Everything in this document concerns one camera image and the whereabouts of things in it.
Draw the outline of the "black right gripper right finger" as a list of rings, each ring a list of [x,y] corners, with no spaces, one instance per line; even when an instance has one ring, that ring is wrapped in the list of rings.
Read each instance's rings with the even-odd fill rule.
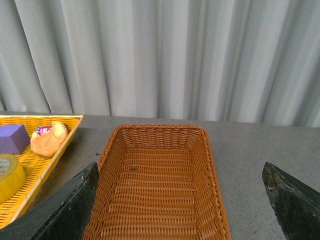
[[[320,238],[320,193],[271,162],[262,180],[277,222],[287,240]]]

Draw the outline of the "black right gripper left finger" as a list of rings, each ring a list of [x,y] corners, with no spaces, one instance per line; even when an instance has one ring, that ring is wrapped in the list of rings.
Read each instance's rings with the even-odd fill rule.
[[[95,202],[99,171],[92,162],[31,211],[0,230],[2,240],[81,240]]]

